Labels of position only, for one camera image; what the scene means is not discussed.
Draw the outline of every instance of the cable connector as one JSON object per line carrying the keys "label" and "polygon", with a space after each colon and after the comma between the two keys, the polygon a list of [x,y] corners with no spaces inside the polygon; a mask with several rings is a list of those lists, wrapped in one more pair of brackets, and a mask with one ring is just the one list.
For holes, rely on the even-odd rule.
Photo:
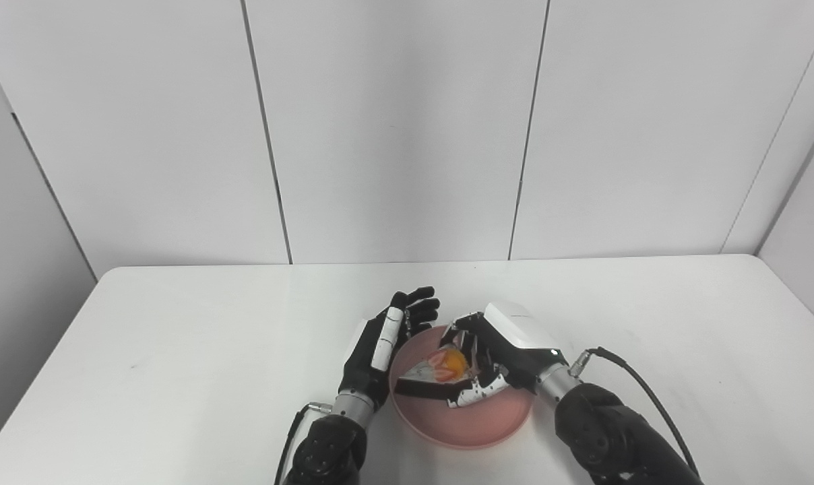
{"label": "cable connector", "polygon": [[332,412],[332,405],[324,402],[309,402],[308,408],[311,409],[311,411],[320,412],[320,414],[330,414],[330,412]]}
{"label": "cable connector", "polygon": [[570,366],[569,375],[577,378],[580,373],[584,371],[586,363],[590,361],[590,357],[592,357],[592,352],[589,350],[584,350],[582,353],[580,353],[574,363]]}

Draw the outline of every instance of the black cable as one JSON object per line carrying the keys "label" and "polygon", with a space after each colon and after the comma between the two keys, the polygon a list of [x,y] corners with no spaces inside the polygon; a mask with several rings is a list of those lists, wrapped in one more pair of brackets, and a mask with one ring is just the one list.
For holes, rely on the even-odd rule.
{"label": "black cable", "polygon": [[290,445],[293,443],[293,436],[296,435],[296,430],[299,429],[299,424],[302,424],[306,412],[311,406],[305,405],[302,409],[296,412],[296,417],[293,418],[293,423],[290,424],[290,430],[287,432],[287,439],[284,440],[284,449],[281,450],[281,460],[278,460],[278,470],[275,471],[275,485],[281,485],[281,473],[284,473],[284,462],[287,461],[287,452],[290,451]]}
{"label": "black cable", "polygon": [[694,465],[694,458],[691,457],[691,452],[688,451],[688,446],[685,445],[685,440],[683,440],[682,435],[679,434],[679,430],[677,429],[676,424],[674,424],[674,420],[671,420],[670,414],[668,414],[668,411],[665,410],[665,406],[662,406],[662,402],[660,402],[659,398],[656,396],[656,393],[654,393],[653,390],[650,389],[650,386],[648,386],[647,381],[645,381],[644,378],[642,378],[641,375],[639,375],[638,372],[636,372],[635,369],[632,368],[632,366],[629,365],[628,362],[625,362],[625,360],[623,360],[623,357],[617,356],[617,354],[611,352],[610,350],[604,349],[603,347],[599,347],[598,349],[588,349],[588,352],[596,356],[603,357],[604,359],[607,359],[615,363],[616,365],[622,366],[622,368],[624,368],[626,372],[628,372],[632,377],[635,378],[635,381],[637,381],[637,383],[641,385],[642,389],[644,389],[644,392],[647,393],[647,396],[650,396],[650,400],[653,401],[654,405],[656,405],[656,409],[659,410],[659,414],[662,414],[665,423],[668,423],[668,427],[671,429],[671,433],[674,434],[674,438],[677,441],[677,445],[679,445],[679,449],[682,451],[682,455],[685,458],[685,463],[688,463],[688,467],[690,467],[694,475],[700,477],[700,474],[697,473],[697,467]]}

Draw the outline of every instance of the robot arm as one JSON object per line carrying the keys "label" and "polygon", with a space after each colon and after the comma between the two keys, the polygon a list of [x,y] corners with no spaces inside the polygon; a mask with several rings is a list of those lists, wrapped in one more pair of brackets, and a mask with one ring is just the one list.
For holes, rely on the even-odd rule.
{"label": "robot arm", "polygon": [[542,326],[523,307],[511,303],[491,303],[484,313],[462,317],[450,325],[447,335],[451,337],[453,332],[475,335],[507,383],[538,394],[555,409],[558,438],[569,446],[593,482],[703,485],[693,467],[644,417],[623,405],[614,393],[580,380],[591,353],[613,356],[610,352],[588,350],[572,369]]}
{"label": "robot arm", "polygon": [[296,453],[287,485],[354,485],[365,462],[366,430],[389,397],[389,365],[404,342],[431,328],[440,301],[434,288],[397,292],[389,306],[368,320],[344,365],[329,415],[311,424]]}

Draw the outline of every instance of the pink plate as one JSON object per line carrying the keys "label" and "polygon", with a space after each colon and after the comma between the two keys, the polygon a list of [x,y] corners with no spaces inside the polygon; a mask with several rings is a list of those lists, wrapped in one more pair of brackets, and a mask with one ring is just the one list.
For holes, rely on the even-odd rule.
{"label": "pink plate", "polygon": [[443,400],[395,394],[398,377],[437,349],[445,329],[435,327],[416,335],[395,355],[389,373],[392,404],[413,430],[439,445],[479,449],[505,441],[527,420],[533,394],[510,387],[474,405],[456,409],[450,409]]}

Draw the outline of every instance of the panel seam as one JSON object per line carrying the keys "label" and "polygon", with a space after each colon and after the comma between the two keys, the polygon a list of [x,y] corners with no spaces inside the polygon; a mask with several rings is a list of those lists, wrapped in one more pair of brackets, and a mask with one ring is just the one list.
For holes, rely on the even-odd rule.
{"label": "panel seam", "polygon": [[530,130],[533,128],[533,111],[536,108],[536,92],[539,87],[539,73],[542,70],[542,54],[545,50],[545,34],[548,32],[548,13],[551,0],[545,3],[545,20],[542,24],[542,40],[539,40],[539,58],[536,61],[536,77],[533,79],[533,97],[530,99],[530,114],[527,117],[527,135],[524,138],[524,156],[521,159],[521,175],[518,177],[518,196],[515,196],[515,215],[512,217],[512,231],[509,236],[509,252],[506,261],[512,259],[512,246],[515,244],[515,225],[518,224],[518,208],[521,206],[521,192],[524,189],[524,169],[527,166],[527,150],[530,148]]}
{"label": "panel seam", "polygon": [[770,221],[770,226],[767,227],[767,230],[765,231],[763,237],[761,238],[761,242],[758,243],[757,248],[755,248],[755,255],[760,255],[760,252],[763,249],[764,244],[767,242],[767,239],[770,238],[770,234],[773,232],[773,229],[776,229],[776,224],[778,223],[779,218],[782,217],[782,212],[784,212],[787,203],[790,202],[790,197],[792,197],[793,193],[796,191],[796,187],[797,185],[799,185],[799,181],[801,181],[803,175],[805,175],[805,171],[808,170],[808,165],[811,165],[811,160],[813,158],[814,158],[814,143],[811,144],[811,148],[808,149],[808,154],[805,156],[805,160],[803,160],[802,165],[799,166],[796,175],[793,177],[793,181],[791,182],[790,187],[787,189],[787,193],[782,199],[782,203],[779,205],[776,214],[773,215],[773,220]]}
{"label": "panel seam", "polygon": [[[737,220],[739,220],[739,216],[743,212],[743,208],[745,207],[745,203],[748,202],[748,200],[749,200],[749,196],[751,195],[751,191],[755,187],[755,182],[757,182],[757,178],[761,174],[761,170],[763,169],[764,163],[767,162],[767,157],[770,156],[770,151],[773,148],[774,142],[776,142],[776,138],[778,137],[779,132],[782,131],[782,126],[784,125],[785,119],[787,118],[787,113],[789,113],[790,108],[793,105],[793,100],[796,99],[796,95],[799,92],[799,87],[802,86],[802,82],[805,80],[805,74],[808,73],[808,68],[811,66],[811,62],[813,60],[814,60],[814,49],[811,50],[811,55],[808,56],[808,62],[805,63],[805,68],[802,70],[802,75],[799,76],[799,82],[797,82],[795,89],[793,89],[793,93],[790,96],[790,101],[787,102],[787,107],[785,108],[784,113],[782,113],[782,118],[779,120],[779,124],[776,127],[776,131],[773,132],[773,137],[770,139],[770,144],[767,145],[767,150],[763,154],[763,158],[761,158],[760,165],[757,166],[757,171],[755,172],[755,176],[751,179],[751,183],[749,184],[749,189],[746,190],[745,197],[743,198],[743,203],[740,204],[739,210],[737,211],[737,214],[733,218],[733,222],[730,223],[730,229],[728,229],[728,233],[724,237],[724,242],[722,242],[721,247],[718,249],[719,254],[721,254],[721,252],[724,251],[724,246],[727,245],[728,240],[730,240],[730,235],[733,233],[734,227],[737,226]],[[780,211],[782,211],[782,209],[779,209],[779,211],[776,212],[776,215],[774,216],[774,218],[778,217],[777,215],[778,215],[778,213]]]}
{"label": "panel seam", "polygon": [[86,264],[87,270],[90,272],[90,276],[94,282],[98,282],[98,278],[96,278],[96,272],[92,269],[92,264],[90,264],[90,259],[86,257],[86,252],[84,252],[84,247],[81,246],[80,239],[77,239],[77,234],[75,234],[75,230],[72,229],[71,223],[69,222],[69,218],[65,215],[65,210],[61,203],[59,203],[59,199],[57,197],[56,191],[53,190],[53,185],[51,185],[51,181],[47,178],[47,174],[44,172],[44,168],[41,166],[40,160],[38,160],[38,156],[35,154],[35,150],[32,149],[32,144],[27,138],[27,133],[24,132],[24,127],[21,124],[21,120],[18,119],[17,114],[13,111],[11,113],[12,119],[15,120],[15,126],[18,127],[18,132],[21,133],[21,138],[24,140],[24,144],[27,145],[27,150],[29,150],[30,156],[32,156],[32,160],[35,162],[35,166],[38,169],[38,174],[41,175],[41,179],[44,182],[44,186],[47,187],[47,191],[51,194],[51,199],[53,199],[54,205],[57,206],[59,210],[60,217],[63,218],[63,223],[65,224],[66,229],[69,230],[69,234],[71,234],[71,239],[75,243],[75,247],[77,251],[80,252],[81,258],[84,258],[84,264]]}
{"label": "panel seam", "polygon": [[246,0],[240,0],[243,7],[243,24],[248,42],[248,55],[251,58],[251,68],[254,74],[254,86],[257,89],[257,101],[260,106],[260,118],[263,120],[263,134],[266,138],[266,151],[269,154],[269,168],[272,170],[272,182],[275,184],[275,198],[278,202],[278,217],[281,218],[281,231],[284,234],[284,248],[287,251],[287,264],[293,264],[293,254],[290,252],[290,237],[287,236],[287,220],[284,218],[284,203],[281,199],[281,184],[278,183],[278,170],[275,168],[275,155],[272,153],[272,139],[269,135],[269,122],[266,119],[266,107],[263,102],[263,86],[260,83],[260,72],[257,65],[257,56],[254,53],[254,41],[251,34],[251,24],[248,20]]}

